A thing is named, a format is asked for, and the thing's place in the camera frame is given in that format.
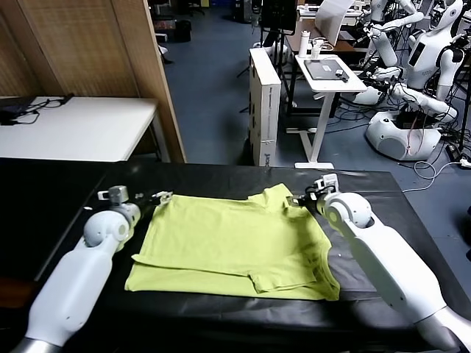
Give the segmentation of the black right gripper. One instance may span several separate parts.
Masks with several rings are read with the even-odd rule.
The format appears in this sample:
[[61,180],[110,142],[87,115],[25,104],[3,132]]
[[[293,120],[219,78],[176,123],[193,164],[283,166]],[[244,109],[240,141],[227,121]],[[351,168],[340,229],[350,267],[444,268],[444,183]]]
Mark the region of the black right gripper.
[[306,207],[315,209],[317,205],[316,197],[311,195],[287,196],[286,200],[288,201],[288,205],[291,207]]

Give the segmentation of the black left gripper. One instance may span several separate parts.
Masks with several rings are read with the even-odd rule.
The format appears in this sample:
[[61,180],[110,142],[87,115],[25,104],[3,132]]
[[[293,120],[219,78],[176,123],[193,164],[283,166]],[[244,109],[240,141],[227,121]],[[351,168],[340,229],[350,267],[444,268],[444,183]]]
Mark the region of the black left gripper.
[[168,204],[171,201],[172,196],[173,193],[171,191],[159,191],[157,193],[153,193],[149,197],[146,196],[140,199],[135,199],[134,204],[138,206],[142,213],[149,213],[158,205]]

